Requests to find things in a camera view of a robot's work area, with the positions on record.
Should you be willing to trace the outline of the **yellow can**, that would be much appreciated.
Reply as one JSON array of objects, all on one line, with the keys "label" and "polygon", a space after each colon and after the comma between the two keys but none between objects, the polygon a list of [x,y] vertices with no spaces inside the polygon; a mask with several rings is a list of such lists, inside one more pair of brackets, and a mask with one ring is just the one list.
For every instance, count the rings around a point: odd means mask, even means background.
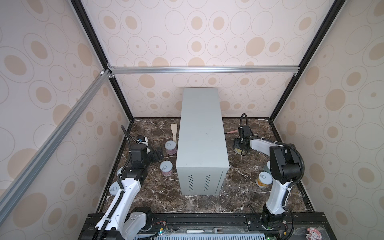
[{"label": "yellow can", "polygon": [[262,188],[265,189],[268,186],[270,186],[273,183],[273,177],[268,172],[260,172],[259,176],[256,180],[256,184]]},{"label": "yellow can", "polygon": [[242,147],[241,145],[239,145],[239,144],[234,144],[233,149],[234,149],[234,152],[235,152],[236,154],[239,154],[239,155],[242,155],[242,154],[243,154],[244,149],[243,149],[243,147]]}]

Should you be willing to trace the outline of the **pink can front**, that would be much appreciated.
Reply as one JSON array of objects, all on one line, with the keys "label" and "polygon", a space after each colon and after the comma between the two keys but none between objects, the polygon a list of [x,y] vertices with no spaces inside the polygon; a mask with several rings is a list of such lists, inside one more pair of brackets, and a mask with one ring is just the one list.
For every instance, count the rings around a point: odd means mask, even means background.
[{"label": "pink can front", "polygon": [[160,169],[163,176],[171,176],[173,173],[173,164],[171,161],[163,161],[160,165]]}]

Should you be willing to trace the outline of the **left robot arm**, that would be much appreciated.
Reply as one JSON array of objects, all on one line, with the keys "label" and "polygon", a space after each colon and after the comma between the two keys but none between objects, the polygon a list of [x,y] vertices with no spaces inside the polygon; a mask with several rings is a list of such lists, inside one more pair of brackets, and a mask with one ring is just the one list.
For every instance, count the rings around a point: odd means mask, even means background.
[{"label": "left robot arm", "polygon": [[129,158],[117,176],[118,191],[106,213],[94,227],[79,236],[80,240],[133,240],[141,231],[152,228],[152,212],[149,208],[131,214],[129,210],[148,175],[152,163],[164,159],[161,148],[153,149],[148,138],[133,138],[121,126],[129,145]]}]

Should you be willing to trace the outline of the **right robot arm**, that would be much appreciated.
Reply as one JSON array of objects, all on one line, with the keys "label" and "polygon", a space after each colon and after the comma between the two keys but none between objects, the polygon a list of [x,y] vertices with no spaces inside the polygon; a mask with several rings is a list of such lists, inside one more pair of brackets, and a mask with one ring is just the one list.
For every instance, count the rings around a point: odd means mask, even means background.
[{"label": "right robot arm", "polygon": [[272,189],[263,206],[260,222],[266,229],[274,228],[284,219],[286,202],[292,187],[304,176],[304,160],[294,145],[254,135],[245,113],[241,115],[238,132],[239,137],[233,143],[235,153],[245,155],[254,150],[270,157]]}]

